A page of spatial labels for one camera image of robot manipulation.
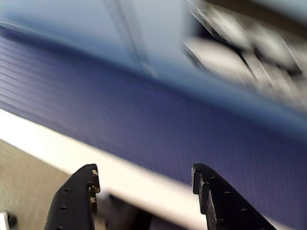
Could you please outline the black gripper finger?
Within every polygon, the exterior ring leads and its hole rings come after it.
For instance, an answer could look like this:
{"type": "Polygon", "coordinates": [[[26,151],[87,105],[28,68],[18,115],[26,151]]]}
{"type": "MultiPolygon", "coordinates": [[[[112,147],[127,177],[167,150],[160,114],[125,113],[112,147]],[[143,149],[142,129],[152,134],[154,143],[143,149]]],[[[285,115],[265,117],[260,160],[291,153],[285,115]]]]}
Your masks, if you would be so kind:
{"type": "Polygon", "coordinates": [[[100,192],[96,164],[87,164],[72,174],[55,193],[48,212],[47,230],[93,230],[100,192]]]}
{"type": "Polygon", "coordinates": [[[274,230],[227,180],[211,167],[195,163],[191,169],[192,190],[198,195],[200,212],[209,230],[274,230]]]}

